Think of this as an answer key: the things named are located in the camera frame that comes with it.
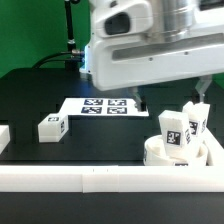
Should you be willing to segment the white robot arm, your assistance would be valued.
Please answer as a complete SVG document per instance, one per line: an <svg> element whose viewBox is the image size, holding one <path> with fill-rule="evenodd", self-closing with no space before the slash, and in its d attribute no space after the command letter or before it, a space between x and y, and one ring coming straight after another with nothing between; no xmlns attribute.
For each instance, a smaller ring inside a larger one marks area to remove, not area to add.
<svg viewBox="0 0 224 224"><path fill-rule="evenodd" d="M224 6L198 0L89 0L90 41L80 73L101 90L224 73Z"/></svg>

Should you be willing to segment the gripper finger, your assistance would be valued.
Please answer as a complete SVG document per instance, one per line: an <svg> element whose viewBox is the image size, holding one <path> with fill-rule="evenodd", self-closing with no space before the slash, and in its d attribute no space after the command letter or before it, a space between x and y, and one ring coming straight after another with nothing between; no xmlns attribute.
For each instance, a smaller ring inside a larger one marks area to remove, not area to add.
<svg viewBox="0 0 224 224"><path fill-rule="evenodd" d="M206 91L209 88L211 83L212 83L212 76L211 75L201 76L199 78L199 81L196 84L195 89L199 94L199 99L200 99L201 102L204 101L205 93L206 93Z"/></svg>
<svg viewBox="0 0 224 224"><path fill-rule="evenodd" d="M135 101L135 107L139 112L144 112L146 110L146 101L143 96L139 94L138 88L133 87L132 88L132 95L133 99Z"/></svg>

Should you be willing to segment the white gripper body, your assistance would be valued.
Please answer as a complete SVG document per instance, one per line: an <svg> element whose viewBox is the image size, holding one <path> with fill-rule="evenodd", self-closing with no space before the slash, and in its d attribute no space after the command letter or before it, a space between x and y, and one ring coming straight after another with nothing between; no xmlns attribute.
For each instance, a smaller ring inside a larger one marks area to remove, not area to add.
<svg viewBox="0 0 224 224"><path fill-rule="evenodd" d="M88 56L101 91L200 77L224 72L224 34L153 45L102 41Z"/></svg>

